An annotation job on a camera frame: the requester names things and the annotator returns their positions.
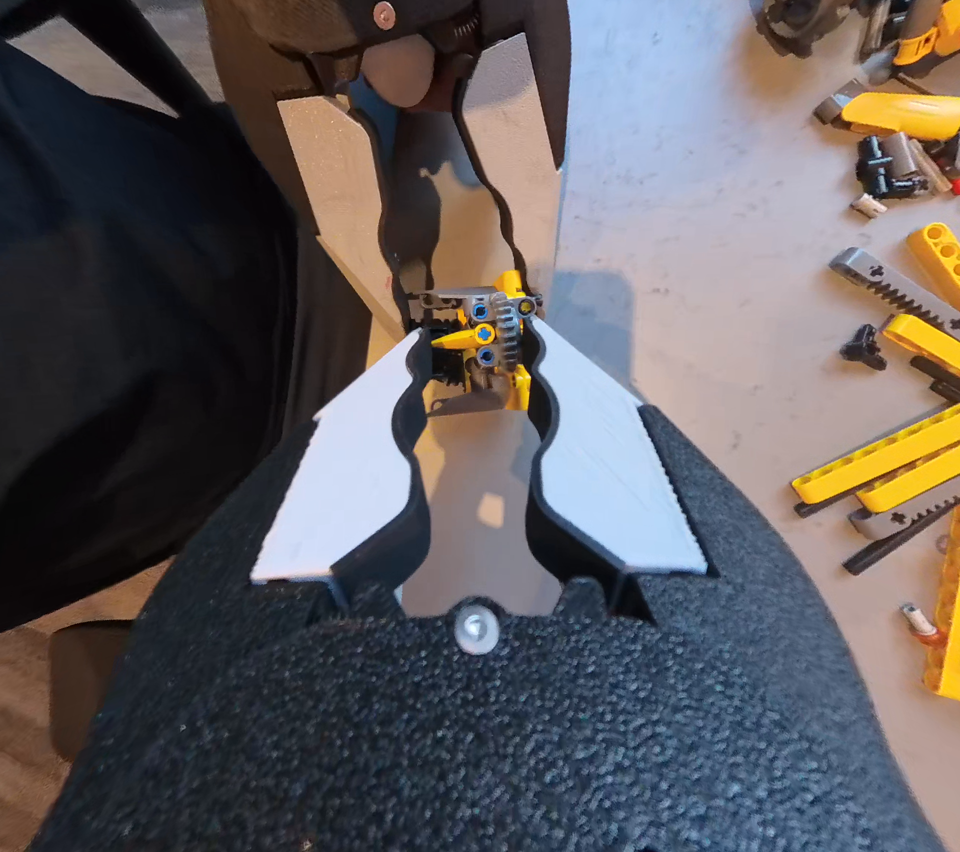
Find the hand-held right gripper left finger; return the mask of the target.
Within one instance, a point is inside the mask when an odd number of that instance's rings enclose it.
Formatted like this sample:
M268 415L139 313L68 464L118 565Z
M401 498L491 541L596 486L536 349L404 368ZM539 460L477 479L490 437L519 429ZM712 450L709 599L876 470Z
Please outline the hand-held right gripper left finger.
M430 546L415 447L426 428L431 338L411 331L314 416L314 430L250 571L252 584L401 589Z

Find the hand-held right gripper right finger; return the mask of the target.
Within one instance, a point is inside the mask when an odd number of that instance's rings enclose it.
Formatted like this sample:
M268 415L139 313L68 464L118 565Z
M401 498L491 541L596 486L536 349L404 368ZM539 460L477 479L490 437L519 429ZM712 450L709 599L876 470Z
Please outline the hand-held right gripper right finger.
M540 441L525 517L536 561L561 586L594 580L606 606L644 606L644 575L706 575L643 402L540 319L525 321L525 365Z

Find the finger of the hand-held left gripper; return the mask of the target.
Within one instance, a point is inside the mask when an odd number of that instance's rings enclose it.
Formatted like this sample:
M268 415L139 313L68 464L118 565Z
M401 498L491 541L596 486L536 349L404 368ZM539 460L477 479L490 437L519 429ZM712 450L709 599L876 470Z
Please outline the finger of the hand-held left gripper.
M390 335L406 335L423 280L423 213L395 162L399 109L375 92L277 103L321 246Z
M527 36L517 33L479 55L455 119L475 174L492 197L512 267L524 289L549 306L556 270L563 166L546 127Z

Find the yellow frame block assembly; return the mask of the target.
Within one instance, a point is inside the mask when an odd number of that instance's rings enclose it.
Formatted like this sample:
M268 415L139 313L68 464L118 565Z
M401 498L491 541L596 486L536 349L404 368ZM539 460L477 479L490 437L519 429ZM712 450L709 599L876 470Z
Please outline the yellow frame block assembly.
M503 292L523 290L525 294L531 294L523 283L521 272L515 269L503 272L492 286ZM459 352L448 352L433 347L433 339L445 332L456 330L459 326L457 319L463 316L455 311L425 310L422 294L474 288L478 286L429 289L408 292L406 295L413 324L427 329L430 336L432 380L457 390L456 394L432 399L428 410L430 417L496 411L526 412L528 409L532 378L523 365L522 340L520 364L512 373L482 368L473 357L464 357Z

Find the light grey desk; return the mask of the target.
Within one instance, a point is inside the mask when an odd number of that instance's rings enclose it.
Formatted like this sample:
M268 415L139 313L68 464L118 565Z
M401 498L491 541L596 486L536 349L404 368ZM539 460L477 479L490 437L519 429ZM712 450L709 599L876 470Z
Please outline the light grey desk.
M906 238L958 231L958 200L859 196L857 136L815 106L858 72L851 13L805 57L759 30L759 0L568 0L572 69L548 318L666 413L777 529L853 652L904 775L958 850L958 703L922 683L900 611L935 606L950 517L859 576L854 497L810 517L790 483L941 404L910 354L841 358L887 304L830 269L861 247L917 282Z

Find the person's black top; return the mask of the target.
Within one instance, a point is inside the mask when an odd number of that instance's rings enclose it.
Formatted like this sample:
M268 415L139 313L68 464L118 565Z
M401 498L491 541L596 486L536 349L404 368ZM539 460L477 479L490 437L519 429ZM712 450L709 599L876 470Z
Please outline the person's black top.
M1 55L1 629L178 551L366 367L371 313L226 105Z

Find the pile of loose building pieces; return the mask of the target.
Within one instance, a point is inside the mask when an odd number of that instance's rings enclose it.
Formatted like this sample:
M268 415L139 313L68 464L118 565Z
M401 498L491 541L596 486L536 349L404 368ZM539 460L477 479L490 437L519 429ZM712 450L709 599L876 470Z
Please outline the pile of loose building pieces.
M948 224L933 221L909 234L906 246L929 281L921 286L958 310L958 234ZM959 344L927 321L890 307L886 321L874 326L881 354L886 359L883 344L903 350L944 407L795 478L795 511L808 516L847 498L857 500L858 508L847 521L867 543L843 563L853 577L943 517L950 518L932 615L912 602L900 606L900 613L926 648L923 685L939 697L958 701Z

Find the small black connector piece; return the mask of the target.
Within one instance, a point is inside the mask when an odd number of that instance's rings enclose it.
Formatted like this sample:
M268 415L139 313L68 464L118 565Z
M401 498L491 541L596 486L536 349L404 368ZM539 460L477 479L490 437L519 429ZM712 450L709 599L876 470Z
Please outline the small black connector piece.
M860 326L853 336L838 351L841 359L848 363L866 366L873 371L884 371L887 360L877 342L878 329L869 323Z

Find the grey toothed rack piece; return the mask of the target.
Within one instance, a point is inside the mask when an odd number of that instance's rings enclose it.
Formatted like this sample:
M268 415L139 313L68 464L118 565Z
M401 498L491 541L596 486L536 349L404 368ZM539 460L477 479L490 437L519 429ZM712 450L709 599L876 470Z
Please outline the grey toothed rack piece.
M834 256L828 268L882 299L895 311L920 318L955 341L959 340L956 307L865 249L846 248Z

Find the yellow curved panel piece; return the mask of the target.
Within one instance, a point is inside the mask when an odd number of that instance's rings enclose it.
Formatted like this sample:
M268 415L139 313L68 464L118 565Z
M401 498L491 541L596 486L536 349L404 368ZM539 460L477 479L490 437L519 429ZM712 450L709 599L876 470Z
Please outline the yellow curved panel piece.
M951 95L862 91L840 92L813 112L826 126L881 137L904 133L920 141L946 141L959 131L959 97Z

